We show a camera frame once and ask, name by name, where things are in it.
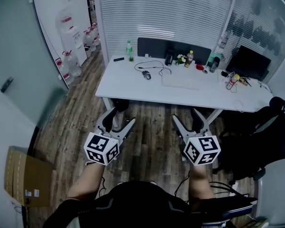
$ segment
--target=white desk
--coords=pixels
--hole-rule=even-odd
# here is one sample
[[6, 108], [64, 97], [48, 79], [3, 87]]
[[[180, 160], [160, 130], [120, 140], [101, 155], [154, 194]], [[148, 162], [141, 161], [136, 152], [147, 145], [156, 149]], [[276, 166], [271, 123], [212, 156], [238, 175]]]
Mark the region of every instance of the white desk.
[[[114, 58], [120, 57], [124, 57], [125, 60], [113, 61]], [[238, 83], [237, 93], [232, 93], [226, 89], [226, 83], [223, 82], [226, 78], [220, 74], [221, 70], [216, 70], [214, 74], [210, 72], [204, 74], [198, 71], [195, 65], [185, 68], [173, 63], [168, 67], [172, 75], [183, 75], [185, 78], [192, 75], [192, 80], [198, 82], [195, 89], [163, 86], [162, 77], [158, 74], [160, 69], [140, 69], [151, 73], [150, 80], [146, 80], [141, 72], [134, 69], [137, 63], [152, 60], [159, 60], [164, 64], [164, 59], [135, 57], [134, 62], [129, 62], [125, 55], [113, 55], [98, 86], [96, 96], [104, 99], [107, 109], [113, 107], [110, 98], [214, 108], [215, 111], [207, 119], [209, 123], [223, 110], [256, 112], [269, 105], [273, 97], [272, 93], [264, 87], [261, 88], [254, 79], [248, 81], [252, 87]], [[136, 68], [162, 66], [159, 62], [150, 64], [152, 65], [140, 64]]]

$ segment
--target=green plant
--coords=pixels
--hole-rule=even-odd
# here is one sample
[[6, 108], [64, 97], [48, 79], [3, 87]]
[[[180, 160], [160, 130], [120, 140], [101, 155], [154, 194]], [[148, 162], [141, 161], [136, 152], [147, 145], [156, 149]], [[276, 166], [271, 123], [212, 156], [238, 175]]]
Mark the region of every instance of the green plant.
[[175, 60], [176, 65], [184, 64], [186, 62], [186, 56], [179, 54]]

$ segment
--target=phone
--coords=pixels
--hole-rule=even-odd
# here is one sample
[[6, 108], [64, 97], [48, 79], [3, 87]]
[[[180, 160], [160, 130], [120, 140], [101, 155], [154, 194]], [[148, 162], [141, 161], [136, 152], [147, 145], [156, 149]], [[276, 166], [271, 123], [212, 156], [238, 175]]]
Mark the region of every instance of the phone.
[[222, 74], [223, 77], [227, 77], [228, 76], [228, 73], [226, 73], [224, 71], [222, 71], [221, 74]]

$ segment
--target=window blinds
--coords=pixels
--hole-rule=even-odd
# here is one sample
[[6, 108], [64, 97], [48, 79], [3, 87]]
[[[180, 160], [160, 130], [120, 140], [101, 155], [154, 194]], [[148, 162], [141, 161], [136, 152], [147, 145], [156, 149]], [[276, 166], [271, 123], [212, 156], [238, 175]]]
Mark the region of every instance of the window blinds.
[[264, 81], [271, 78], [285, 57], [283, 1], [236, 0], [227, 30], [217, 50], [226, 63], [243, 45], [271, 59]]
[[139, 37], [167, 39], [213, 50], [231, 0], [100, 0], [109, 58]]

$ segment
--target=black chair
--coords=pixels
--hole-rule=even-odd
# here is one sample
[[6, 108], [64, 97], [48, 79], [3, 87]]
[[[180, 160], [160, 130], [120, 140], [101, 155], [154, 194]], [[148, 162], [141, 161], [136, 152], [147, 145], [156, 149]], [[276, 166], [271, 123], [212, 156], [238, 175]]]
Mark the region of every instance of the black chair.
[[269, 106], [255, 113], [244, 114], [237, 124], [227, 123], [221, 133], [221, 153], [218, 157], [220, 170], [233, 173], [236, 180], [252, 177], [258, 180], [265, 175], [265, 166], [285, 159], [285, 101], [274, 97]]

